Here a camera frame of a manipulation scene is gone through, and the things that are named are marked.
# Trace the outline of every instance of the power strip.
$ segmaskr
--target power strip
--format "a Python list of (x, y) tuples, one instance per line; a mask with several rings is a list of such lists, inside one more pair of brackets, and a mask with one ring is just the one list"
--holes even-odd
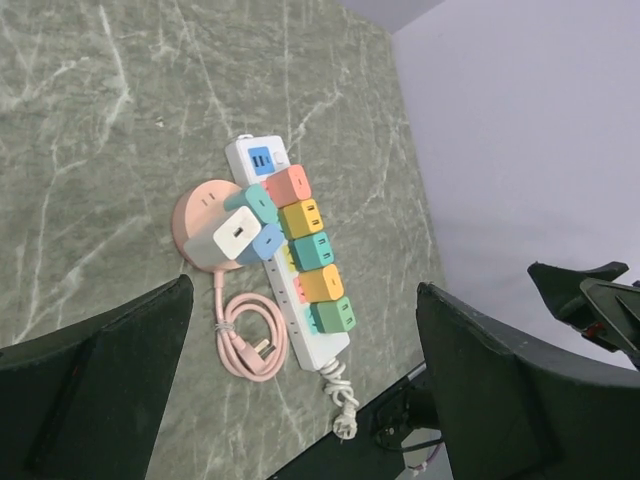
[[(225, 148), (235, 182), (242, 188), (261, 184), (270, 175), (291, 166), (282, 138), (277, 135), (241, 135)], [(296, 279), (299, 272), (288, 245), (264, 263), (274, 296), (287, 322), (289, 338), (303, 370), (318, 371), (349, 345), (349, 334), (319, 333), (310, 304), (301, 301)]]

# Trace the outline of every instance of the power plug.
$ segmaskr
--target power plug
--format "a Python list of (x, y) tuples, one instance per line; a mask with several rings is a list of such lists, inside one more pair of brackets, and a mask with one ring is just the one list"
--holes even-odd
[(249, 207), (215, 218), (184, 244), (184, 252), (201, 270), (235, 260), (258, 236), (262, 226)]

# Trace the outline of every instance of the marble table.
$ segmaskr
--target marble table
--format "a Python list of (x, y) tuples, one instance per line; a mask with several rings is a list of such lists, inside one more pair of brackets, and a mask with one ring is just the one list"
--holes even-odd
[[(231, 179), (223, 148), (245, 132), (281, 135), (310, 175), (359, 321), (341, 359), (367, 402), (421, 361), (415, 289), (442, 283), (388, 35), (329, 0), (0, 0), (0, 346), (188, 273), (150, 480), (265, 478), (336, 413), (293, 353), (265, 384), (223, 369), (211, 279), (172, 243), (176, 199)], [(261, 266), (227, 285), (269, 294)]]

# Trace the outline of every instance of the white cord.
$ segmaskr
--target white cord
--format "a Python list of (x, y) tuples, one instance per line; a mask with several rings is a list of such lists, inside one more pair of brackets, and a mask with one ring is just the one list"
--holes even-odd
[(333, 421), (333, 433), (341, 440), (351, 440), (356, 436), (356, 410), (360, 406), (360, 402), (354, 397), (351, 382), (341, 378), (346, 368), (344, 363), (334, 358), (319, 370), (320, 375), (328, 382), (324, 393), (330, 395), (333, 403), (342, 408), (342, 413)]

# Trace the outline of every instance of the pink extension cord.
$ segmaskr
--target pink extension cord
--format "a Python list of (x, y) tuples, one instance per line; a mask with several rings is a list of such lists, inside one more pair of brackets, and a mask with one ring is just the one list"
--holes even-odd
[[(223, 310), (224, 270), (214, 272), (213, 288), (216, 302), (218, 354), (222, 364), (236, 377), (246, 378), (252, 382), (270, 380), (282, 367), (289, 346), (287, 327), (282, 312), (273, 301), (257, 293), (237, 295)], [(260, 302), (267, 308), (254, 302)], [(259, 313), (269, 325), (273, 351), (266, 360), (235, 331), (235, 321), (241, 313), (246, 311)]]

